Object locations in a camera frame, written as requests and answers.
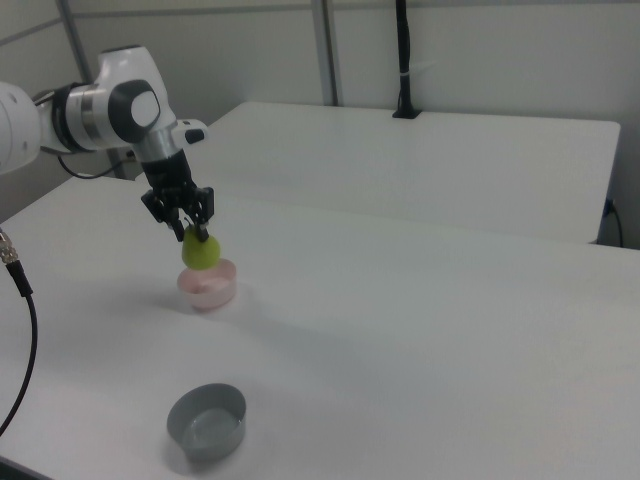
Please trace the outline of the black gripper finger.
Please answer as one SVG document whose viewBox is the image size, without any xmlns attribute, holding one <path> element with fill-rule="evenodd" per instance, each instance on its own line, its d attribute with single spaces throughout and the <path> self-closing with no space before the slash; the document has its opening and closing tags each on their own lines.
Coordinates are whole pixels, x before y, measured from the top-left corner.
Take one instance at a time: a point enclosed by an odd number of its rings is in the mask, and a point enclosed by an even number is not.
<svg viewBox="0 0 640 480">
<path fill-rule="evenodd" d="M 214 211 L 214 190 L 211 187 L 197 187 L 193 192 L 193 202 L 189 210 L 189 217 L 193 223 L 196 238 L 199 241 L 206 241 L 209 238 L 207 227 L 214 216 Z"/>
<path fill-rule="evenodd" d="M 183 241 L 184 227 L 177 207 L 168 205 L 154 191 L 143 194 L 141 201 L 158 223 L 166 224 L 173 231 L 176 240 Z"/>
</svg>

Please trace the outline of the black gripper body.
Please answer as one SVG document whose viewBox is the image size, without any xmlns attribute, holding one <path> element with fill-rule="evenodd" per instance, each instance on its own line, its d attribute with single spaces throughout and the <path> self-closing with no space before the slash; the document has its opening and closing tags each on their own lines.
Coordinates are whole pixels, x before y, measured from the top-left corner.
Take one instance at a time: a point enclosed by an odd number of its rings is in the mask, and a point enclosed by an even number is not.
<svg viewBox="0 0 640 480">
<path fill-rule="evenodd" d="M 142 170 L 156 197 L 161 201 L 192 201 L 197 186 L 183 149 L 174 155 L 142 163 Z"/>
</svg>

